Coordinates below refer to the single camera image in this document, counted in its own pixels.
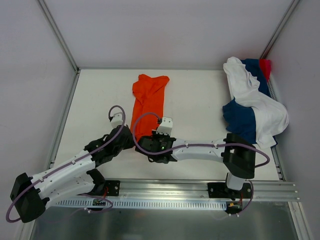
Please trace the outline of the orange t shirt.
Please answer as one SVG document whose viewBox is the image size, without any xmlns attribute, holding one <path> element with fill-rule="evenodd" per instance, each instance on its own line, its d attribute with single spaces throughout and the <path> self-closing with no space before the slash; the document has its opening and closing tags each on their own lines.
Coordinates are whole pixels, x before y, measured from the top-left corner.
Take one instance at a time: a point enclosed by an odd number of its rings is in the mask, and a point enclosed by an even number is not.
<svg viewBox="0 0 320 240">
<path fill-rule="evenodd" d="M 151 136 L 152 131 L 158 127 L 157 118 L 151 114 L 144 116 L 138 122 L 137 119 L 145 113 L 155 113 L 163 117 L 165 88 L 170 81 L 168 76 L 150 77 L 140 74 L 138 81 L 132 85 L 132 94 L 135 102 L 132 110 L 130 130 L 134 132 L 135 139 L 143 136 Z"/>
</svg>

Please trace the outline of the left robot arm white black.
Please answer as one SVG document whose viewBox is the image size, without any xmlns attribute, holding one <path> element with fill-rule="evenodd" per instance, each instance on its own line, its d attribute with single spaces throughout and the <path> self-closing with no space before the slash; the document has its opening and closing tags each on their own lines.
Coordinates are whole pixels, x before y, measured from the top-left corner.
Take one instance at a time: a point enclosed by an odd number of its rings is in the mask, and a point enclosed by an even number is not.
<svg viewBox="0 0 320 240">
<path fill-rule="evenodd" d="M 31 222 L 57 202 L 75 195 L 103 195 L 109 185 L 97 168 L 133 146 L 130 128 L 119 125 L 56 167 L 32 176 L 20 174 L 10 193 L 18 220 Z"/>
</svg>

